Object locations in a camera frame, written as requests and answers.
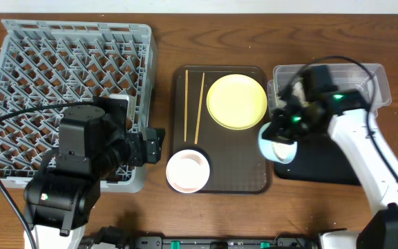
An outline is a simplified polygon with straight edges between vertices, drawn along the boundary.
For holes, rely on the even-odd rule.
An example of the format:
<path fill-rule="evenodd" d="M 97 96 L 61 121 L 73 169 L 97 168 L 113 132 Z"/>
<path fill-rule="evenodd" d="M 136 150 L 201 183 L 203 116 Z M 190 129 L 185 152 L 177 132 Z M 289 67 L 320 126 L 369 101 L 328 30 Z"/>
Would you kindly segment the clear plastic waste bin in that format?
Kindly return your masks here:
<path fill-rule="evenodd" d="M 388 78 L 385 68 L 376 63 L 363 64 L 372 76 L 353 63 L 328 64 L 333 82 L 339 90 L 356 89 L 369 101 L 376 89 L 375 100 L 372 104 L 372 112 L 378 116 L 377 109 L 389 106 L 392 102 Z M 268 112 L 272 117 L 277 107 L 283 107 L 285 103 L 278 97 L 278 93 L 284 89 L 289 79 L 299 71 L 302 64 L 278 65 L 273 70 L 273 79 L 267 83 Z"/>

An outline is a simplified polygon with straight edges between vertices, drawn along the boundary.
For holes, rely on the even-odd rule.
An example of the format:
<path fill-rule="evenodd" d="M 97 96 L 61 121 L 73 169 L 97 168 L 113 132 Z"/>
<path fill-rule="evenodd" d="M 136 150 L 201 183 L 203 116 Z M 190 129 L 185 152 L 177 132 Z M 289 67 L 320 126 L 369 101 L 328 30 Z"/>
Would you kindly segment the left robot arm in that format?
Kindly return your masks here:
<path fill-rule="evenodd" d="M 65 110 L 59 146 L 48 152 L 24 191 L 27 233 L 34 248 L 77 248 L 101 182 L 123 166 L 156 164 L 165 130 L 125 130 L 120 107 L 78 103 Z"/>

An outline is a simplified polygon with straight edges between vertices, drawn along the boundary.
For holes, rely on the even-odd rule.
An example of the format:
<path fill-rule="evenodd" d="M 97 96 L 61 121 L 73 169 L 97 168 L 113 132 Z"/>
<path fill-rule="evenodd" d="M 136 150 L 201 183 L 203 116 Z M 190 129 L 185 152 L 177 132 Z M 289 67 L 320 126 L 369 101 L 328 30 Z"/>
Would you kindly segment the grey dishwasher rack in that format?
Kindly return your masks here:
<path fill-rule="evenodd" d="M 0 52 L 0 179 L 22 189 L 58 145 L 61 105 L 125 93 L 144 133 L 157 46 L 145 24 L 5 19 Z"/>

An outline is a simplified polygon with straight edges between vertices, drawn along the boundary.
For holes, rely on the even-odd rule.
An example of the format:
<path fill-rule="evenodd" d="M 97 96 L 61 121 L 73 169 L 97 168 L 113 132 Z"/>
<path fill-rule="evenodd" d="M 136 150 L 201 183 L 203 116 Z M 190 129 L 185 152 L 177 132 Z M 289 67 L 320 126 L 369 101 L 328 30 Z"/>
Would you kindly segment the left wooden chopstick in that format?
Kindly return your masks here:
<path fill-rule="evenodd" d="M 189 71 L 184 72 L 184 142 L 187 141 Z"/>

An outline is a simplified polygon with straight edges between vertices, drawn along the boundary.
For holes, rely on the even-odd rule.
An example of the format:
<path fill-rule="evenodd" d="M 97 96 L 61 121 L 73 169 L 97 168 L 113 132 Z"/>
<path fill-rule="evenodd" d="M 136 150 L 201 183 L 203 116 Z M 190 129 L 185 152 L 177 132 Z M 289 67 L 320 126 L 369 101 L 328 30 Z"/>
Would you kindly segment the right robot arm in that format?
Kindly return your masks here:
<path fill-rule="evenodd" d="M 306 107 L 276 109 L 258 134 L 264 157 L 278 162 L 273 142 L 297 146 L 311 133 L 326 133 L 341 149 L 366 193 L 373 218 L 361 232 L 337 230 L 319 236 L 321 248 L 398 248 L 398 159 L 357 90 L 306 95 Z"/>

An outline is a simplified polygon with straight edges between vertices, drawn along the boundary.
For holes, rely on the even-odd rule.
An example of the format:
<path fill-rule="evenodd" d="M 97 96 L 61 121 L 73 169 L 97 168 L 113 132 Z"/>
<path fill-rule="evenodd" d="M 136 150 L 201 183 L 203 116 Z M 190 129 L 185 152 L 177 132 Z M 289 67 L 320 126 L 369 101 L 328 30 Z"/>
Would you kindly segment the crumpled white paper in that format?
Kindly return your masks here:
<path fill-rule="evenodd" d="M 307 101 L 305 99 L 303 85 L 300 81 L 296 82 L 292 88 L 291 100 L 297 100 L 297 102 L 303 107 L 307 106 Z M 279 95 L 277 95 L 276 103 L 277 103 L 277 107 L 279 107 L 279 108 L 284 108 L 287 105 L 287 102 L 284 101 L 284 99 L 282 97 L 280 97 Z"/>

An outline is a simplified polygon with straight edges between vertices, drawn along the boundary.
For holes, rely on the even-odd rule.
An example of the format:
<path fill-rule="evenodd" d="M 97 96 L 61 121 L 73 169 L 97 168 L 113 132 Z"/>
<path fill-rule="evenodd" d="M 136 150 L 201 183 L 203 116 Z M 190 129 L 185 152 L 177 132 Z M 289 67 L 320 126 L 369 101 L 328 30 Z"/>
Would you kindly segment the dark brown serving tray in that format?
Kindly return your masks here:
<path fill-rule="evenodd" d="M 187 141 L 184 142 L 184 72 L 189 71 Z M 198 144 L 194 144 L 202 73 L 205 86 Z M 258 148 L 258 131 L 263 125 L 242 131 L 226 129 L 209 115 L 206 96 L 219 78 L 241 74 L 265 89 L 265 73 L 255 66 L 181 66 L 173 74 L 171 93 L 171 138 L 169 153 L 183 149 L 202 153 L 210 164 L 210 176 L 201 194 L 262 194 L 272 183 L 271 167 Z"/>

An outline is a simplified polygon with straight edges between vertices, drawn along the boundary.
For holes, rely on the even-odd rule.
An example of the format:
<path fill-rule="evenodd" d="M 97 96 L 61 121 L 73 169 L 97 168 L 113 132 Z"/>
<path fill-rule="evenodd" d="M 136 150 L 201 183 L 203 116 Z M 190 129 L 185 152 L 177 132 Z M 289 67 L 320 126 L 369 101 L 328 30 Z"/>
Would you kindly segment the wooden chopstick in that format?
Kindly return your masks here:
<path fill-rule="evenodd" d="M 187 141 L 189 71 L 184 72 L 184 142 Z"/>
<path fill-rule="evenodd" d="M 198 144 L 198 136 L 199 136 L 199 131 L 200 131 L 200 118 L 201 118 L 201 113 L 202 113 L 202 100 L 203 100 L 204 86 L 205 86 L 205 72 L 202 73 L 202 81 L 201 81 L 201 86 L 200 86 L 200 96 L 199 96 L 199 101 L 198 101 L 198 112 L 197 112 L 197 120 L 196 120 L 195 139 L 194 139 L 195 145 Z"/>

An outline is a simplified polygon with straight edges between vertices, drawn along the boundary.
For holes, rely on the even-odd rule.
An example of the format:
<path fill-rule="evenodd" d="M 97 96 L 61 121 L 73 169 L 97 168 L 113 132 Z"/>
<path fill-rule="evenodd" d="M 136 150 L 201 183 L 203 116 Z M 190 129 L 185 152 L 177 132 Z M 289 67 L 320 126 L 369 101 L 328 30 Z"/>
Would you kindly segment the pink bowl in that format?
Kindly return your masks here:
<path fill-rule="evenodd" d="M 209 162 L 196 150 L 181 150 L 172 155 L 167 163 L 167 182 L 175 191 L 183 194 L 201 190 L 207 184 L 209 176 Z"/>

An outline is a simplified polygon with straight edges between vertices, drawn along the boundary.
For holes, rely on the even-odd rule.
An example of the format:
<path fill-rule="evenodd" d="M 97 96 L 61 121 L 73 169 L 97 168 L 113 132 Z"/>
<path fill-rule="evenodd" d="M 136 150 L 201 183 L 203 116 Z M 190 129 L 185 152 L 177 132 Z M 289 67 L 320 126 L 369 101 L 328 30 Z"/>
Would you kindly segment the right wooden chopstick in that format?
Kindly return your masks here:
<path fill-rule="evenodd" d="M 203 100 L 204 86 L 205 86 L 205 72 L 202 73 L 202 81 L 201 81 L 201 86 L 200 86 L 200 96 L 199 96 L 199 101 L 198 101 L 198 112 L 197 112 L 197 120 L 196 120 L 195 139 L 194 139 L 195 145 L 198 144 L 198 136 L 199 136 L 199 131 L 200 131 L 200 118 L 201 118 L 201 113 L 202 113 L 202 100 Z"/>

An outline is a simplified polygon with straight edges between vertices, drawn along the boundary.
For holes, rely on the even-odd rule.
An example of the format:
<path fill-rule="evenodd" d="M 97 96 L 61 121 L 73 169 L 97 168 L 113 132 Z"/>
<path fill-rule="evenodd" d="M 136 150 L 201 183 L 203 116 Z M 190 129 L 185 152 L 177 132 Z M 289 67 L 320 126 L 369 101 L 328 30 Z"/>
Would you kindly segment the yellow plate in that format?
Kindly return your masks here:
<path fill-rule="evenodd" d="M 267 96 L 255 79 L 231 74 L 219 78 L 210 86 L 206 104 L 210 116 L 220 126 L 244 130 L 263 119 L 267 111 Z"/>

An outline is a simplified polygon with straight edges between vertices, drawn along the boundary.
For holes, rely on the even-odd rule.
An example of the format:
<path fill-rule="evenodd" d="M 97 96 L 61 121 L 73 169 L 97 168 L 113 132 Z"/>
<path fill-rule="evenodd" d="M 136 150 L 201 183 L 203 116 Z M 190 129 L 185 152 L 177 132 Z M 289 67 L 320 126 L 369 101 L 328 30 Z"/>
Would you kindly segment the black waste tray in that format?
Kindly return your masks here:
<path fill-rule="evenodd" d="M 288 180 L 360 186 L 339 146 L 329 136 L 319 133 L 298 141 L 293 161 L 288 164 L 275 163 L 274 173 Z"/>

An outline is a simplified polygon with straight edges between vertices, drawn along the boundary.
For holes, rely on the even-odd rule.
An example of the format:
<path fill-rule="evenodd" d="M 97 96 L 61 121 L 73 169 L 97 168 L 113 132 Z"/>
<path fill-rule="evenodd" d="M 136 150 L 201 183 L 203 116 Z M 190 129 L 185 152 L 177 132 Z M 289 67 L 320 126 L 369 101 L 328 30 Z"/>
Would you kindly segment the light blue bowl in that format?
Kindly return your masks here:
<path fill-rule="evenodd" d="M 275 163 L 288 164 L 292 162 L 297 153 L 298 143 L 294 142 L 291 145 L 287 145 L 262 138 L 262 133 L 269 125 L 270 122 L 264 124 L 258 133 L 258 147 L 261 154 Z"/>

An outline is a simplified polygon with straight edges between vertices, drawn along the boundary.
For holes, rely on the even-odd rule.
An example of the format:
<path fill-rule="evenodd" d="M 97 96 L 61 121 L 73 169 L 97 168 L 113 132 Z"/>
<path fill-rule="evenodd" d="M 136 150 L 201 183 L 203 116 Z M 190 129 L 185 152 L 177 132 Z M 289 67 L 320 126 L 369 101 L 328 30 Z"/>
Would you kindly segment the white cup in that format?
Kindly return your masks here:
<path fill-rule="evenodd" d="M 110 99 L 115 100 L 115 105 L 120 108 L 120 114 L 124 116 L 124 128 L 128 132 L 136 133 L 139 131 L 136 118 L 136 97 L 125 93 L 112 93 Z"/>

